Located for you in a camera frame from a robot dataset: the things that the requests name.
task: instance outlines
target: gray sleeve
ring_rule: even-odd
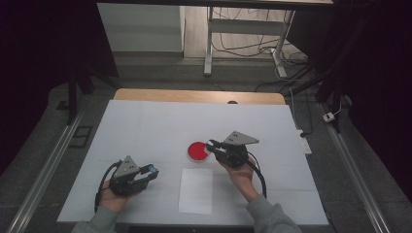
[[[113,233],[117,219],[117,213],[99,206],[91,221],[79,221],[72,233]]]
[[[272,206],[263,195],[249,203],[246,209],[255,221],[255,233],[301,233],[281,205]]]

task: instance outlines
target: black curtain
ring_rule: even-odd
[[[348,59],[350,118],[412,200],[412,3],[380,1]]]
[[[95,2],[2,1],[0,6],[0,172],[73,70],[118,75]]]

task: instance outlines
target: cable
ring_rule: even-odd
[[[99,202],[100,202],[100,198],[101,198],[101,191],[107,189],[107,188],[103,188],[103,183],[106,181],[106,177],[109,174],[109,172],[114,168],[119,168],[119,166],[121,165],[121,160],[119,162],[116,162],[114,164],[112,164],[106,171],[106,173],[104,174],[102,181],[100,182],[99,188],[97,189],[96,192],[96,196],[94,197],[94,212],[97,212],[97,207],[99,206]]]
[[[264,198],[267,198],[267,195],[266,195],[266,182],[264,181],[264,177],[261,174],[260,170],[251,161],[249,161],[249,159],[246,160],[245,162],[252,169],[254,169],[254,171],[257,173],[257,176],[258,176],[258,178],[260,179],[260,182],[261,182],[261,189],[262,189],[262,192],[263,192],[263,196],[264,196]]]
[[[242,11],[242,8],[239,10],[239,12],[237,13],[237,15],[236,15],[233,19],[236,19],[237,16],[239,16],[239,14],[240,14],[241,11]]]
[[[248,152],[248,154],[250,154],[254,158],[255,162],[257,163],[257,167],[260,170],[260,166],[258,165],[258,159],[252,153]]]
[[[264,86],[264,85],[279,84],[279,83],[285,83],[285,82],[294,82],[294,80],[292,80],[292,79],[293,79],[295,76],[297,76],[300,72],[302,72],[306,67],[308,67],[308,66],[305,66],[305,67],[301,68],[300,70],[298,70],[296,73],[294,73],[292,76],[290,76],[290,77],[287,78],[287,79],[282,79],[282,80],[280,80],[280,81],[275,81],[275,82],[271,82],[271,83],[262,83],[262,84],[259,84],[257,87],[255,87],[255,92],[258,92],[258,89],[261,88],[261,87]]]
[[[270,12],[270,10],[267,10],[266,21],[269,19],[269,12]],[[264,37],[264,35],[261,35],[260,43],[259,43],[259,45],[258,45],[258,47],[257,47],[258,50],[260,50],[260,46],[261,46],[261,42],[263,41],[263,37]]]
[[[223,18],[226,18],[226,19],[230,19],[230,18],[228,18],[228,17],[222,16],[220,13],[215,12],[215,10],[213,10],[213,13],[217,14],[219,17],[223,17]]]
[[[282,51],[282,52],[281,52],[281,54],[282,54],[282,56],[283,56],[282,61],[284,61],[284,62],[285,62],[287,65],[289,65],[289,66],[307,65],[307,64],[308,64],[308,61],[307,61],[307,60],[304,60],[304,59],[296,59],[296,60],[299,60],[299,61],[302,61],[302,62],[295,62],[295,61],[293,61],[293,59],[291,59],[292,55],[294,55],[294,54],[299,54],[299,53],[303,53],[303,52],[297,51],[297,52],[291,53],[291,54],[289,55],[289,58],[286,58],[286,57],[285,57],[285,53]]]
[[[262,54],[262,53],[265,51],[265,50],[262,50],[262,51],[260,51],[260,52],[258,52],[258,53],[255,53],[255,54],[245,55],[245,54],[239,54],[239,53],[236,53],[236,52],[233,52],[233,51],[228,51],[228,50],[219,50],[219,49],[217,49],[217,48],[215,47],[215,45],[213,44],[213,42],[212,42],[212,47],[213,47],[216,51],[227,52],[227,53],[231,53],[231,54],[238,55],[238,56],[244,56],[244,57],[257,56],[257,55]]]
[[[271,40],[271,41],[267,41],[267,42],[263,42],[263,43],[259,43],[259,44],[253,44],[253,45],[250,45],[250,46],[226,48],[223,44],[222,33],[220,33],[220,34],[221,34],[221,44],[222,44],[222,47],[225,50],[241,50],[241,49],[247,49],[247,48],[256,47],[256,46],[259,46],[259,45],[265,45],[265,44],[269,44],[269,43],[272,43],[272,42],[279,41],[279,39],[275,39],[275,40]]]
[[[290,83],[287,83],[287,84],[284,85],[282,88],[280,88],[280,89],[278,90],[278,92],[281,93],[281,91],[282,91],[284,88],[286,88],[288,85],[292,85],[292,84],[294,84],[295,82],[299,81],[303,76],[305,76],[307,73],[309,73],[312,69],[313,69],[312,67],[309,67],[308,70],[306,70],[306,71],[303,72],[302,74],[298,75],[298,76],[296,77],[296,79],[291,80]]]
[[[342,110],[342,102],[339,102],[339,110],[336,113],[334,113],[333,115],[335,116],[335,115],[339,114],[339,112],[341,110]]]

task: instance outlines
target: metal rail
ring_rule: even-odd
[[[63,153],[66,151],[66,148],[69,145],[69,142],[85,113],[89,98],[89,96],[83,96],[80,103],[79,113],[74,118],[72,124],[67,125],[63,130],[63,133],[58,139],[57,144],[54,146],[51,154],[48,157],[48,160],[45,162],[42,170],[37,176],[36,181],[31,186],[26,197],[24,198],[24,201],[18,209],[15,218],[10,224],[7,232],[24,232],[34,212],[36,211],[36,208],[39,205],[50,180],[52,179],[54,171],[57,168],[58,163],[63,156]]]
[[[318,105],[318,107],[323,113],[326,114],[326,111],[322,105]],[[358,192],[358,196],[366,207],[366,212],[369,215],[370,221],[372,222],[373,227],[375,227],[376,232],[390,233],[391,230],[385,221],[385,217],[383,216],[378,204],[376,203],[375,198],[367,187],[367,184],[363,179],[356,161],[354,160],[348,147],[346,146],[345,140],[340,134],[336,133],[331,124],[327,125],[327,129],[333,140],[333,143],[339,151],[346,170],[348,171],[349,176],[352,179],[355,189]]]

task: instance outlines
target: metal frame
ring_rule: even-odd
[[[318,107],[320,108],[322,113],[326,114],[325,108],[321,104],[318,104]],[[389,228],[389,225],[386,222],[385,217],[383,216],[375,198],[367,187],[367,184],[363,179],[363,176],[360,169],[358,168],[355,159],[346,146],[345,140],[340,134],[335,131],[331,124],[327,125],[327,129],[329,131],[330,137],[333,140],[333,143],[339,151],[343,164],[345,165],[346,170],[348,171],[349,176],[352,179],[355,190],[357,191],[358,196],[360,197],[366,208],[366,212],[369,215],[370,221],[372,222],[375,231],[379,233],[390,233],[391,229]]]
[[[293,14],[294,11],[286,11],[283,22],[221,18],[213,19],[213,7],[208,8],[207,44],[203,74],[207,77],[212,75],[212,34],[233,33],[279,36],[276,49],[272,51],[272,57],[275,61],[275,69],[277,70],[279,77],[287,77],[288,75],[286,74],[285,67],[282,64],[280,54],[291,26]]]
[[[39,205],[50,180],[52,179],[54,171],[57,168],[61,157],[66,151],[66,148],[69,145],[69,142],[85,113],[88,100],[89,96],[84,96],[82,98],[78,114],[73,119],[72,124],[67,125],[64,128],[63,133],[57,141],[57,144],[54,146],[51,154],[48,157],[48,160],[45,162],[42,170],[37,176],[36,181],[31,186],[26,197],[24,198],[24,201],[18,209],[15,218],[13,219],[9,228],[7,229],[7,232],[24,232],[34,212],[36,211],[36,208]]]
[[[96,3],[123,3],[165,6],[193,6],[193,7],[228,7],[276,9],[294,11],[333,11],[333,2],[291,2],[291,1],[257,1],[257,0],[97,0]]]

